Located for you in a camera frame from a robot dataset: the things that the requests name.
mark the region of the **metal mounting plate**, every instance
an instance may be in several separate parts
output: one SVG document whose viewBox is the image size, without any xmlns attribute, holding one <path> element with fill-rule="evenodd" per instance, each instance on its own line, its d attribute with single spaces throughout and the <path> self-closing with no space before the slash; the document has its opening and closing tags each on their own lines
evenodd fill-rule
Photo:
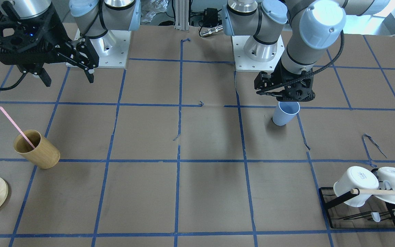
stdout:
<svg viewBox="0 0 395 247">
<path fill-rule="evenodd" d="M 238 72 L 273 72 L 281 55 L 284 52 L 283 39 L 280 37 L 277 41 L 277 52 L 275 57 L 269 62 L 258 62 L 250 59 L 243 51 L 249 36 L 232 36 L 232 50 L 236 62 L 236 71 Z"/>
<path fill-rule="evenodd" d="M 130 37 L 132 32 L 112 30 L 112 33 L 117 38 L 121 49 L 114 49 L 114 53 L 110 53 L 108 56 L 105 57 L 100 57 L 98 67 L 110 68 L 110 69 L 125 69 L 127 66 L 127 59 L 128 59 L 129 47 L 130 47 Z M 78 37 L 80 37 L 79 30 L 77 30 L 74 40 L 76 40 Z M 69 63 L 67 63 L 66 66 L 75 67 Z"/>
</svg>

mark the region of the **wooden dowel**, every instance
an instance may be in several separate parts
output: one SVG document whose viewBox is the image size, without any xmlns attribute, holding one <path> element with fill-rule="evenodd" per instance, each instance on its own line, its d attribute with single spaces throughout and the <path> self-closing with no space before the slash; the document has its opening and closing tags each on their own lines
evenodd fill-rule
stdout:
<svg viewBox="0 0 395 247">
<path fill-rule="evenodd" d="M 395 190 L 383 190 L 383 189 L 351 189 L 352 194 L 359 195 L 390 195 L 395 196 Z"/>
</svg>

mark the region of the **wooden cup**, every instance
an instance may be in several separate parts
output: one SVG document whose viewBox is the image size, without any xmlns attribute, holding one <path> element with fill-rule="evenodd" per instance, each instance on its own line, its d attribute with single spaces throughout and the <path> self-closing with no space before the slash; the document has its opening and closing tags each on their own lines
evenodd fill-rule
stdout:
<svg viewBox="0 0 395 247">
<path fill-rule="evenodd" d="M 18 135 L 13 142 L 16 153 L 19 153 L 40 169 L 49 169 L 59 162 L 59 150 L 41 133 L 28 130 L 24 131 L 24 134 L 36 148 L 33 149 L 22 135 Z"/>
</svg>

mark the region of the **plastic bag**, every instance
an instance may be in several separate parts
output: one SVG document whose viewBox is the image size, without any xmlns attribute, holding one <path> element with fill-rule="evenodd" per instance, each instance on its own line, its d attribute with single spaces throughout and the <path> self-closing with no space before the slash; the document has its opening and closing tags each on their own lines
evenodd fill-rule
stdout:
<svg viewBox="0 0 395 247">
<path fill-rule="evenodd" d="M 148 24 L 158 13 L 167 11 L 169 0 L 141 0 L 141 24 Z"/>
</svg>

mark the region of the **mug rack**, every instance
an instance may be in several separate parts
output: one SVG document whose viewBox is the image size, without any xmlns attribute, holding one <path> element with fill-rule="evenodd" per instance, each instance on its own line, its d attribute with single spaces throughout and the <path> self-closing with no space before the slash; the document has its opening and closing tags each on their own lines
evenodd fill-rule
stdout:
<svg viewBox="0 0 395 247">
<path fill-rule="evenodd" d="M 354 208 L 344 202 L 359 194 L 357 188 L 339 197 L 332 187 L 321 187 L 319 192 L 331 228 L 395 228 L 395 204 L 370 197 L 362 207 Z"/>
</svg>

